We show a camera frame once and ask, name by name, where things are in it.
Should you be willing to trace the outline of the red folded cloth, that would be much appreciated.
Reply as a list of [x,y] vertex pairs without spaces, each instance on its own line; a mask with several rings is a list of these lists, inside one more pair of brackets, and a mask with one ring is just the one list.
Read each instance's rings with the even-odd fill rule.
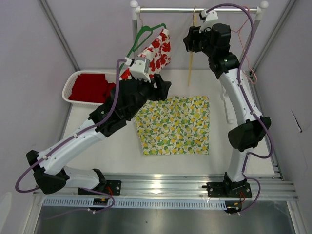
[[69,100],[105,103],[116,86],[109,83],[104,74],[80,74],[74,82]]

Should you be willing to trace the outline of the white clothes rack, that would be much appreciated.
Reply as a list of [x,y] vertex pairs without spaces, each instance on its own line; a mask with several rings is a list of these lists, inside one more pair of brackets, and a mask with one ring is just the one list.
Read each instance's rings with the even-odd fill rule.
[[[201,27],[191,26],[183,42],[188,52],[203,52],[208,57],[210,69],[225,88],[236,114],[239,127],[243,129],[261,128],[267,130],[271,125],[269,117],[262,113],[253,103],[249,91],[245,90],[242,79],[242,63],[230,52],[231,29],[228,25],[216,23],[208,25],[212,9],[205,9],[200,17],[205,20]],[[164,81],[159,74],[149,78],[146,73],[146,57],[138,57],[133,65],[138,71],[131,72],[134,84],[144,91],[144,97],[150,100],[165,100],[171,83]]]

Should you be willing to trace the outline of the white perforated plastic basket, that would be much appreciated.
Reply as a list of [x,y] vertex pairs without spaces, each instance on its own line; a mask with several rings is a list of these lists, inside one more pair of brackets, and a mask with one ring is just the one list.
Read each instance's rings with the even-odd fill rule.
[[116,86],[116,72],[104,70],[81,70],[68,78],[62,97],[76,106],[100,106]]

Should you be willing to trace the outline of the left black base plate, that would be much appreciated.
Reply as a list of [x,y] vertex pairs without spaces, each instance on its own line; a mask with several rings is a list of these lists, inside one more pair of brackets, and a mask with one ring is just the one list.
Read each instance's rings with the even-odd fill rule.
[[95,193],[95,191],[97,192],[101,192],[101,193],[106,193],[109,194],[111,196],[119,196],[120,195],[120,191],[121,191],[121,180],[107,180],[105,185],[97,185],[95,188],[93,188],[92,192],[89,192],[85,189],[79,188],[78,189],[78,194],[79,195],[98,195],[97,193]]

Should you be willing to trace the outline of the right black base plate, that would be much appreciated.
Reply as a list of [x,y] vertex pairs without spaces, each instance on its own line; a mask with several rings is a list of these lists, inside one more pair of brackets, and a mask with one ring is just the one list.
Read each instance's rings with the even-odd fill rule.
[[238,183],[208,182],[201,186],[207,190],[211,198],[252,198],[250,184],[246,181]]

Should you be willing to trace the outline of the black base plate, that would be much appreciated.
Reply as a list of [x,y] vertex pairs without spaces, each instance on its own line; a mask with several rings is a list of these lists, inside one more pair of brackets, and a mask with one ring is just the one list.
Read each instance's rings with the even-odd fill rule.
[[79,195],[98,195],[97,193],[95,193],[95,191],[97,192],[101,192],[101,193],[106,193],[109,194],[111,196],[119,196],[120,195],[120,191],[121,191],[121,180],[107,180],[105,185],[97,185],[95,188],[93,188],[92,192],[89,192],[85,189],[79,188],[78,189],[78,194]]
[[246,181],[238,183],[208,182],[201,186],[207,190],[211,198],[252,198],[250,184]]

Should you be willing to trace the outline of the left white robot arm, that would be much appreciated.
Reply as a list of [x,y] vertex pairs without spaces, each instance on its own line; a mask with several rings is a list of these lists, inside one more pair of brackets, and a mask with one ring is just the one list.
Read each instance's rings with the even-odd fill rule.
[[67,163],[125,127],[147,101],[165,100],[171,85],[159,74],[155,74],[151,82],[134,78],[119,81],[105,103],[97,107],[67,138],[45,151],[31,150],[27,153],[37,186],[46,195],[65,187],[77,188],[80,195],[106,192],[108,182],[101,170],[74,169]]

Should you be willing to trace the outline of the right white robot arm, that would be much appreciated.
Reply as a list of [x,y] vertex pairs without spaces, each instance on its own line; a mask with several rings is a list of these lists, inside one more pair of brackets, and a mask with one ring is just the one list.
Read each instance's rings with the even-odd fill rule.
[[224,87],[234,108],[237,127],[228,132],[233,148],[231,162],[222,182],[208,182],[205,188],[208,197],[251,198],[251,188],[244,174],[248,156],[257,147],[271,126],[271,119],[264,117],[245,88],[236,55],[230,52],[231,29],[217,23],[209,30],[189,28],[183,39],[188,52],[203,52],[208,57],[209,67]]

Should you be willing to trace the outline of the aluminium mounting rail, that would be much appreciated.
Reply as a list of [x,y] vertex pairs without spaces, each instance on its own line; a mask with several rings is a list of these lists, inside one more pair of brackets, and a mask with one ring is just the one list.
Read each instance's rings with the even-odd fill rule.
[[[202,186],[221,182],[223,175],[106,174],[107,180],[120,180],[119,198],[200,199],[208,197]],[[260,201],[297,201],[294,183],[280,178],[261,177]]]

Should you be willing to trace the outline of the green hanger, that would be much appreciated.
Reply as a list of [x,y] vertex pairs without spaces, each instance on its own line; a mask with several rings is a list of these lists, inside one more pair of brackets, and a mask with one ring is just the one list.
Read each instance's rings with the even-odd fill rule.
[[164,23],[158,24],[156,26],[150,27],[148,25],[141,26],[141,28],[138,28],[138,19],[139,19],[139,13],[136,12],[136,10],[132,11],[132,34],[133,34],[133,45],[129,52],[127,53],[127,57],[130,57],[131,55],[135,56],[137,55],[138,49],[145,43],[147,39],[149,39],[153,32],[157,29],[163,28],[166,29],[167,26]]

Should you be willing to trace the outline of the red poppy floral skirt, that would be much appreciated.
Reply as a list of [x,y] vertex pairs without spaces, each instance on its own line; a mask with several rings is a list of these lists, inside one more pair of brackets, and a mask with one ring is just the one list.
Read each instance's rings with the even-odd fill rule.
[[[169,30],[162,29],[153,42],[146,47],[137,57],[146,57],[150,60],[149,77],[152,81],[154,74],[159,74],[161,69],[171,62],[171,43]],[[120,80],[134,79],[129,67],[120,75]]]

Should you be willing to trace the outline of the pink hanger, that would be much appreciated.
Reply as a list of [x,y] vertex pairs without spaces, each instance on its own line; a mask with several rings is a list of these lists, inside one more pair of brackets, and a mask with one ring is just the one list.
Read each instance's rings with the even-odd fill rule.
[[[246,25],[246,23],[248,21],[249,21],[249,19],[247,17],[246,20],[244,21],[244,23],[237,30],[231,30],[232,32],[234,32],[234,33],[236,33],[238,35],[238,38],[239,38],[239,41],[240,41],[240,45],[242,47],[242,54],[244,54],[246,52],[246,49],[245,49],[245,45],[243,45],[243,42],[242,42],[241,31],[242,31],[242,29],[244,28],[244,26]],[[245,60],[247,61],[247,66],[248,66],[248,69],[249,69],[249,73],[247,74],[246,71],[244,71],[244,70],[242,70],[242,73],[248,79],[249,83],[255,85],[258,82],[256,73],[253,70],[253,68],[251,68],[251,66],[250,66],[250,62],[249,62],[248,56],[245,57]]]

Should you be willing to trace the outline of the lemon print cloth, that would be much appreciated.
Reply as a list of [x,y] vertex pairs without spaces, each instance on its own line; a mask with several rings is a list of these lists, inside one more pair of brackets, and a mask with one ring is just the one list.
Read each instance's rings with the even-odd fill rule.
[[148,101],[135,115],[134,123],[146,156],[209,153],[207,96]]

